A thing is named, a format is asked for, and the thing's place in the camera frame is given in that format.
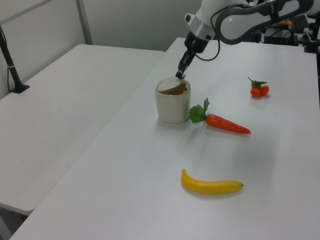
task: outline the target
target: white table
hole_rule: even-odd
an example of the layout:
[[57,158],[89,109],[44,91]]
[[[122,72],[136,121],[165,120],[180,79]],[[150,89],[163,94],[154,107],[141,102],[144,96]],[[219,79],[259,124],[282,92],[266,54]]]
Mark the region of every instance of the white table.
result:
[[[178,38],[12,240],[320,239],[320,113],[316,56],[303,48],[222,44],[213,62],[194,59],[191,105],[251,130],[158,120],[157,83],[185,51]],[[215,54],[210,42],[206,56]],[[247,77],[268,81],[250,96]],[[235,179],[241,191],[194,194],[181,170],[208,181]]]
[[0,100],[0,207],[29,215],[163,54],[78,45]]

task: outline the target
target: yellow banana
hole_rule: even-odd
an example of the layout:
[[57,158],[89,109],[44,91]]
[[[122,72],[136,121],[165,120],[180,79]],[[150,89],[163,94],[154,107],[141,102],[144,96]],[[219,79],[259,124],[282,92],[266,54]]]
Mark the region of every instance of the yellow banana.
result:
[[190,191],[200,194],[229,194],[241,189],[243,184],[239,181],[200,181],[192,178],[182,170],[181,183]]

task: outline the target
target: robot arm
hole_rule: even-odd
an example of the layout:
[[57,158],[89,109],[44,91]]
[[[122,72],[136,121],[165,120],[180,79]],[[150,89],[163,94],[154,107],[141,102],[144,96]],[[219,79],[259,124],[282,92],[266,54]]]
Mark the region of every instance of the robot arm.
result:
[[214,36],[234,45],[256,30],[306,12],[318,11],[318,0],[269,0],[256,6],[248,5],[246,0],[202,0],[196,15],[185,15],[190,32],[184,42],[187,51],[179,62],[176,77],[184,77],[195,55],[203,53]]

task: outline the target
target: white cup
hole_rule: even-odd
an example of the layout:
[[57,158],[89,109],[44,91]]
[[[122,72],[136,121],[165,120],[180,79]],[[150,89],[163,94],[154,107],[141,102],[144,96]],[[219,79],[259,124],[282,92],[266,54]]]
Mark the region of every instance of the white cup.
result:
[[165,123],[181,124],[189,119],[191,86],[185,79],[169,77],[155,89],[156,109]]

